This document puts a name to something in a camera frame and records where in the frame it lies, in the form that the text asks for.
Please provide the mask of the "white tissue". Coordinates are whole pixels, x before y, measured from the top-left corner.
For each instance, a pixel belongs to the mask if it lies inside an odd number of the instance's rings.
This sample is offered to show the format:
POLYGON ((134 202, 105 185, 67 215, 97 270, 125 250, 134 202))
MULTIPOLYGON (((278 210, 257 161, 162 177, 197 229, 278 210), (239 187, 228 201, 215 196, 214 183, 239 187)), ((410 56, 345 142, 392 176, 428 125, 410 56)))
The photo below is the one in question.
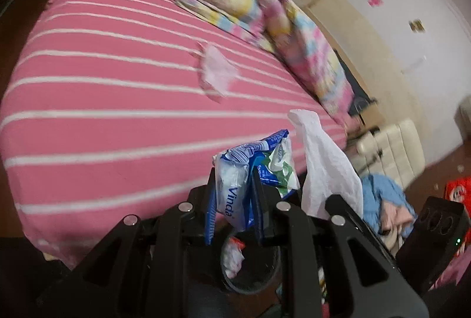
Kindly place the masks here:
POLYGON ((288 119, 302 139, 306 158, 302 210, 311 217, 328 219, 326 200, 333 194, 339 194, 362 217, 361 180, 346 154, 323 130, 319 115, 294 109, 288 112, 288 119))

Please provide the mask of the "blue tissue pack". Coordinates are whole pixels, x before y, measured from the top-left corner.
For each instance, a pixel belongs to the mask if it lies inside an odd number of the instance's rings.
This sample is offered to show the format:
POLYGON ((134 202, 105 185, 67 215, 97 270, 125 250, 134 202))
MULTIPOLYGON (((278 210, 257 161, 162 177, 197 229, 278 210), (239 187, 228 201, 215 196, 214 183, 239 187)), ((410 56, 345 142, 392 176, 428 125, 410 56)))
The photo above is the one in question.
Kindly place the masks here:
POLYGON ((276 188, 282 199, 300 188, 287 129, 222 151, 213 164, 217 211, 238 231, 259 221, 255 180, 276 188))

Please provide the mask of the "white pink-edged cloth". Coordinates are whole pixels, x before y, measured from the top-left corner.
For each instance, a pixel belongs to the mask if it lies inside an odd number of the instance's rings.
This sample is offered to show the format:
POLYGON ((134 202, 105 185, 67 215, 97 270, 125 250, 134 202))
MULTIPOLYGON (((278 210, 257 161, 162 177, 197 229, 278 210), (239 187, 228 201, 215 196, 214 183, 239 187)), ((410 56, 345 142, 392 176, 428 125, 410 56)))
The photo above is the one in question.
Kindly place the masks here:
POLYGON ((245 244, 236 237, 229 237, 223 246, 222 262, 223 271, 227 278, 233 279, 242 268, 244 260, 243 249, 245 244))

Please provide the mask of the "dark round trash bin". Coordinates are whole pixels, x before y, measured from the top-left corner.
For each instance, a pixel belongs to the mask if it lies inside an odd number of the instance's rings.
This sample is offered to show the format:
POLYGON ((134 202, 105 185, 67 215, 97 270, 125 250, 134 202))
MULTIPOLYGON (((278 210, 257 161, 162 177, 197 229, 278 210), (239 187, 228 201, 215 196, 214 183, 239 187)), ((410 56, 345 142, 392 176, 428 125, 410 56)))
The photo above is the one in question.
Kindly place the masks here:
POLYGON ((225 289, 245 296, 261 293, 276 279, 281 269, 280 257, 278 246, 261 246, 253 232, 236 232, 231 229, 223 240, 220 252, 220 268, 225 289), (222 262, 223 246, 229 237, 236 237, 245 244, 242 251, 242 268, 233 279, 226 277, 222 262))

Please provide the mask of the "blue cloth on chair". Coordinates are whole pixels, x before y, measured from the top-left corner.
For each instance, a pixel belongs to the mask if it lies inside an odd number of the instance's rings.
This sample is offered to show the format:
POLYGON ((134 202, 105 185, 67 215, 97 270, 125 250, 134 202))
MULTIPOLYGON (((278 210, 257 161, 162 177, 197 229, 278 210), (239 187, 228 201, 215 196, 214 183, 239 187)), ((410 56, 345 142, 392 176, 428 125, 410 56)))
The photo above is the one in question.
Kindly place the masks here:
POLYGON ((363 220, 376 234, 394 228, 406 239, 412 232, 417 214, 407 202, 403 189, 383 174, 367 174, 361 178, 363 220))

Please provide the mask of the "cream leather office chair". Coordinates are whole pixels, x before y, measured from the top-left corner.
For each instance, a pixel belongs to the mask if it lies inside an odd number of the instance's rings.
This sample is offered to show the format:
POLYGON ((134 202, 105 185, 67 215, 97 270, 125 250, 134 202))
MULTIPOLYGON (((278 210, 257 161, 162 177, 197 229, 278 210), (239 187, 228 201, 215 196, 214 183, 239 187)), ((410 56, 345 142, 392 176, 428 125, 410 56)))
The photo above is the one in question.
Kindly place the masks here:
POLYGON ((425 170, 422 144, 411 119, 367 132, 349 159, 360 177, 383 174, 405 190, 425 170))

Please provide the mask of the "dark blue pillow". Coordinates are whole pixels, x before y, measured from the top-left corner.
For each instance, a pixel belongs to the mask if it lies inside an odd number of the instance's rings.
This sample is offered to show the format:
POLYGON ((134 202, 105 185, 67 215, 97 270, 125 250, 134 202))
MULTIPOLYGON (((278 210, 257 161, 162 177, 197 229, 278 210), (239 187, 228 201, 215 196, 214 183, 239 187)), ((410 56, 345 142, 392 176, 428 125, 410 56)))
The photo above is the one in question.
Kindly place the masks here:
POLYGON ((336 49, 334 50, 334 52, 337 58, 339 59, 340 64, 342 65, 342 68, 346 75, 346 79, 351 85, 353 91, 353 99, 351 101, 348 113, 350 116, 358 116, 361 112, 365 111, 372 104, 378 103, 378 101, 376 98, 370 97, 363 89, 363 87, 361 87, 361 84, 359 84, 355 76, 351 73, 347 64, 342 60, 339 52, 336 49))

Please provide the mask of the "pink striped bed mattress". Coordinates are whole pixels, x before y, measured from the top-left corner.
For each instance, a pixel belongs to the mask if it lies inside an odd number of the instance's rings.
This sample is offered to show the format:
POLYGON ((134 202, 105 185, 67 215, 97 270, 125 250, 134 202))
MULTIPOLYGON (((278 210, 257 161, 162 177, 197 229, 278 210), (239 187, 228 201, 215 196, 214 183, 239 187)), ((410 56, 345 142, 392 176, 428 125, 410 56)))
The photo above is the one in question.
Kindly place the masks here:
POLYGON ((273 55, 171 0, 49 0, 1 101, 1 160, 26 237, 68 266, 127 214, 151 218, 207 182, 212 158, 291 129, 346 133, 273 55), (199 44, 240 73, 201 89, 199 44))

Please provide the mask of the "pink bear wall sticker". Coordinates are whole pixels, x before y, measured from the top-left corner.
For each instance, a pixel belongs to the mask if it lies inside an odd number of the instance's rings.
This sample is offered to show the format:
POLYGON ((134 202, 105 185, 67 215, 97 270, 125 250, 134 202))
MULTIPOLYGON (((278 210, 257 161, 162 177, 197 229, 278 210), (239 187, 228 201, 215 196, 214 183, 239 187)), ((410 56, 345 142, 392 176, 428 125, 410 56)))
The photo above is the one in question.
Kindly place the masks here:
POLYGON ((368 0, 368 4, 371 7, 377 7, 377 6, 381 6, 383 4, 383 1, 382 0, 368 0))

